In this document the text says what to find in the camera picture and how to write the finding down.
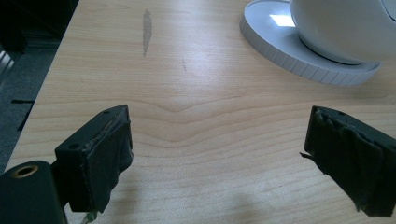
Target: dark mark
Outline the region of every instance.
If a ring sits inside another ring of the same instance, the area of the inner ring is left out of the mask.
[[[146,9],[145,15],[143,16],[143,57],[146,57],[146,53],[149,49],[149,41],[152,36],[152,19],[149,16],[151,13]]]
[[[183,68],[184,68],[184,71],[187,72],[187,67],[186,67],[186,64],[184,63],[184,59],[183,59]]]
[[[12,100],[11,103],[12,104],[18,104],[18,105],[30,104],[30,108],[26,112],[25,118],[24,118],[23,122],[21,123],[20,127],[18,128],[18,131],[22,131],[22,129],[23,129],[23,127],[24,127],[24,125],[25,125],[25,123],[27,121],[27,118],[29,117],[30,111],[32,111],[32,107],[33,107],[33,104],[35,103],[35,101]]]

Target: wood grain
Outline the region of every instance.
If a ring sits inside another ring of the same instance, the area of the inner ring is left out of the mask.
[[[358,213],[299,152],[312,105],[396,137],[396,61],[356,87],[297,77],[240,34],[248,2],[80,0],[8,168],[54,161],[91,117],[128,104],[134,163],[96,223],[394,223]]]

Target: black mechanical part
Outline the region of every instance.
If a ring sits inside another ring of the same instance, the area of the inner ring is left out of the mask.
[[[0,177],[0,223],[66,223],[50,164],[29,161]]]
[[[100,211],[133,159],[128,107],[103,111],[55,148],[59,189],[74,212]]]
[[[396,204],[396,140],[349,115],[313,106],[304,149],[370,217],[390,217]]]
[[[74,212],[104,212],[119,175],[133,161],[128,106],[109,108],[56,149],[57,160],[30,161],[0,176],[0,223],[67,223]]]

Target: white saucer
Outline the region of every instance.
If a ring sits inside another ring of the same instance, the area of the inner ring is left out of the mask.
[[[240,29],[247,42],[265,58],[293,74],[318,82],[340,86],[361,84],[380,66],[380,63],[336,63],[316,54],[300,40],[286,1],[249,3]]]

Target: floor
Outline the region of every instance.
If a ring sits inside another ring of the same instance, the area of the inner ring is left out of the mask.
[[[0,174],[18,142],[60,40],[39,30],[24,31],[24,53],[0,46]]]

